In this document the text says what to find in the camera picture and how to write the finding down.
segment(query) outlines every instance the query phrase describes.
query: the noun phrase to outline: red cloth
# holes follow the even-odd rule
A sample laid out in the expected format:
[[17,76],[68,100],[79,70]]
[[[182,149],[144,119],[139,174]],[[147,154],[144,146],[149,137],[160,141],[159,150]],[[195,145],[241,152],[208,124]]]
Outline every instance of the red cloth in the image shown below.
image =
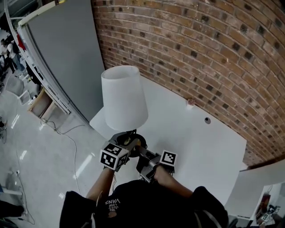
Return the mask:
[[25,51],[26,48],[25,48],[25,46],[24,46],[24,44],[23,44],[19,34],[17,34],[17,38],[18,38],[18,42],[19,42],[19,47],[22,48]]

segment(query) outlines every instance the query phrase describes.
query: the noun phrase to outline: brick wall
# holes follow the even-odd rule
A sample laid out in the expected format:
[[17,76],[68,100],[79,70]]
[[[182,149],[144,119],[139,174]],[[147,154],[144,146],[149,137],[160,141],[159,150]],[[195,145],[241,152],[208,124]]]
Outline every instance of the brick wall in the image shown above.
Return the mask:
[[285,14],[278,0],[95,0],[106,68],[143,76],[244,137],[249,166],[285,157]]

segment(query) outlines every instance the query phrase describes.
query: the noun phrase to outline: white lampshade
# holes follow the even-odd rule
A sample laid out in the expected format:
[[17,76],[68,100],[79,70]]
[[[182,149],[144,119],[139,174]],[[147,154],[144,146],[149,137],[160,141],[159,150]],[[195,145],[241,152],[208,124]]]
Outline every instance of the white lampshade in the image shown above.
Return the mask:
[[102,73],[106,123],[119,131],[139,128],[147,118],[147,104],[135,66],[116,66]]

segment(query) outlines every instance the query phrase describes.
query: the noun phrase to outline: black sleeve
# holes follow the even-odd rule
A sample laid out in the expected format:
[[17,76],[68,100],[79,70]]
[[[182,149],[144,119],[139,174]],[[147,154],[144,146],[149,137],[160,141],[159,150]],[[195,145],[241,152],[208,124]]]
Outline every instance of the black sleeve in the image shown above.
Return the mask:
[[217,200],[205,187],[198,187],[190,197],[190,202],[194,211],[202,215],[203,218],[207,217],[202,211],[211,213],[219,222],[222,228],[228,226],[228,213],[224,206]]
[[62,207],[59,227],[82,227],[89,221],[95,209],[95,201],[86,199],[74,191],[68,191]]

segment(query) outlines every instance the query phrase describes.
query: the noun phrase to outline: table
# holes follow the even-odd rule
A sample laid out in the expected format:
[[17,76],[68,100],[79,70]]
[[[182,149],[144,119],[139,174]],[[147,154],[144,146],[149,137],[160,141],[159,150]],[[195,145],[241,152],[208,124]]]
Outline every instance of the table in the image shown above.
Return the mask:
[[[137,133],[146,139],[148,150],[177,153],[174,177],[191,190],[205,186],[225,205],[242,166],[246,140],[201,108],[187,109],[187,101],[170,90],[144,77],[141,83],[149,118]],[[107,126],[104,108],[90,125],[108,140],[118,133]]]

